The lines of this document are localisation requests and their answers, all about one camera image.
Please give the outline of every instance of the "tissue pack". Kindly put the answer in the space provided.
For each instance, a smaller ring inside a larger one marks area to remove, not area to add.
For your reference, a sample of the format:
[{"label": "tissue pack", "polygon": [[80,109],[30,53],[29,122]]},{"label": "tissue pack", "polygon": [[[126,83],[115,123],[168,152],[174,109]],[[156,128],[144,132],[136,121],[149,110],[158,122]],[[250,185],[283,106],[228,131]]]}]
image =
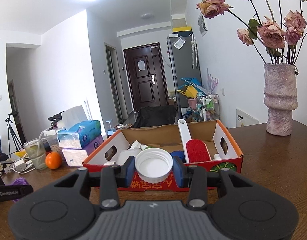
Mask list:
[{"label": "tissue pack", "polygon": [[100,134],[100,121],[92,120],[80,122],[69,130],[59,131],[57,138],[61,148],[83,149]]},{"label": "tissue pack", "polygon": [[70,167],[82,167],[83,161],[86,159],[95,149],[97,149],[104,142],[102,136],[96,137],[82,150],[78,149],[62,149],[64,157],[68,166]]}]

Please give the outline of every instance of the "power adapter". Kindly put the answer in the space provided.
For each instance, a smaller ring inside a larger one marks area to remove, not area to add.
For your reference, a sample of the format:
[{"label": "power adapter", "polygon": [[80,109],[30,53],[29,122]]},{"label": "power adapter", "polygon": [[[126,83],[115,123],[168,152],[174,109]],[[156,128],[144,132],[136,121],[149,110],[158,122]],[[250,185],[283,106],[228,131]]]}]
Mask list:
[{"label": "power adapter", "polygon": [[23,159],[16,161],[14,165],[15,165],[15,167],[14,167],[15,170],[18,171],[18,172],[22,172],[27,168],[25,161]]}]

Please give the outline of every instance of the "metal screw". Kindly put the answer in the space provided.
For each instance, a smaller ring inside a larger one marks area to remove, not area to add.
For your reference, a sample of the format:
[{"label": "metal screw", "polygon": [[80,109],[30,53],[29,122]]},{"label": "metal screw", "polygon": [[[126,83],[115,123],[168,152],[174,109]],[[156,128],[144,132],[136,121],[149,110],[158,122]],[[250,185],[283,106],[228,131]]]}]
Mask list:
[{"label": "metal screw", "polygon": [[189,201],[189,205],[192,207],[202,207],[205,202],[202,199],[192,199]]},{"label": "metal screw", "polygon": [[118,202],[114,199],[105,199],[101,202],[101,205],[104,207],[115,207],[118,204]]}]

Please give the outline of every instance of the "red cardboard box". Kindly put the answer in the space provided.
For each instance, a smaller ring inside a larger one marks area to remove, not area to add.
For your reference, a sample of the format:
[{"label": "red cardboard box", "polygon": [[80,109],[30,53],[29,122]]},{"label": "red cardboard box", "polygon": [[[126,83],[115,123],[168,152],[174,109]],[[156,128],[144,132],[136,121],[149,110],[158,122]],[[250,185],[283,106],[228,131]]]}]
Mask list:
[{"label": "red cardboard box", "polygon": [[[212,172],[218,172],[221,168],[230,168],[241,173],[243,154],[229,131],[219,120],[188,123],[188,128],[192,139],[199,139],[206,144],[212,159],[218,153],[222,160],[186,163],[187,166],[199,165]],[[178,125],[123,129],[114,133],[114,135],[90,154],[84,160],[83,166],[88,168],[90,172],[101,171],[104,166],[100,165],[100,163],[103,160],[116,160],[118,154],[115,155],[115,152],[119,152],[119,149],[123,147],[127,149],[128,145],[132,144],[135,140],[148,146],[164,149],[169,153],[183,150]],[[155,184],[143,181],[138,173],[135,172],[131,186],[129,188],[118,189],[127,191],[172,190],[175,192],[189,190],[189,188],[177,187],[172,172],[166,180]]]}]

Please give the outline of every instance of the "red brush pad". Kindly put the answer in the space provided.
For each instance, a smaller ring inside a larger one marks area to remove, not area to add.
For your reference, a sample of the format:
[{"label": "red brush pad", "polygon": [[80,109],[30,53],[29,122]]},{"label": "red brush pad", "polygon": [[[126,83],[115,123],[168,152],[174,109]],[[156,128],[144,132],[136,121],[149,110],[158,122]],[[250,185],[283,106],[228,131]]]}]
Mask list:
[{"label": "red brush pad", "polygon": [[192,139],[186,143],[190,163],[211,161],[206,144],[203,141]]}]

